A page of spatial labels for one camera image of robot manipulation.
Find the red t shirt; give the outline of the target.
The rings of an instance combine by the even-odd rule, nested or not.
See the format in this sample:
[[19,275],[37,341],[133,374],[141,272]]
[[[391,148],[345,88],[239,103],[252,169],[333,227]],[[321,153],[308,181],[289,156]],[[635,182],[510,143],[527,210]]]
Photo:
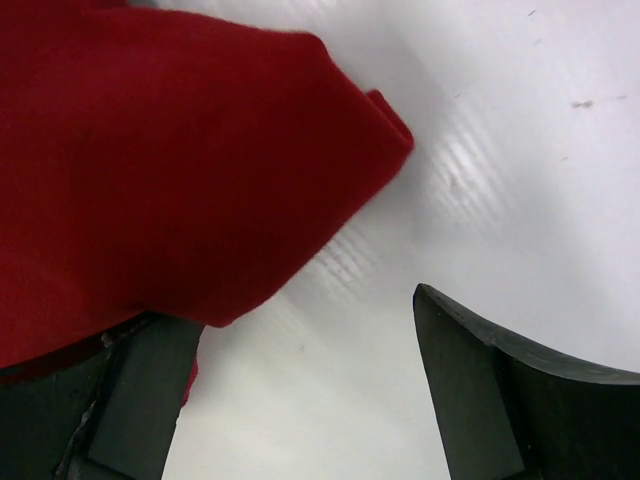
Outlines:
[[324,43],[125,1],[1,5],[1,363],[145,311],[223,327],[413,136]]

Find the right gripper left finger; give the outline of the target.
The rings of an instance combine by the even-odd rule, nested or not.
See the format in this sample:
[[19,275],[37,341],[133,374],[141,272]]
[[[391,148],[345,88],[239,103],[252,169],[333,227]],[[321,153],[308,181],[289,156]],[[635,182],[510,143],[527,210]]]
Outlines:
[[147,313],[2,368],[2,478],[161,478],[202,330]]

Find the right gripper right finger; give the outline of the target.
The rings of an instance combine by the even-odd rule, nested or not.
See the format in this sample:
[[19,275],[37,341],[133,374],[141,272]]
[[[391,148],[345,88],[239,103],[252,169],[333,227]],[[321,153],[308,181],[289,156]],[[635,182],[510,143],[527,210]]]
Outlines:
[[413,311],[451,478],[638,478],[637,373],[548,348],[425,284]]

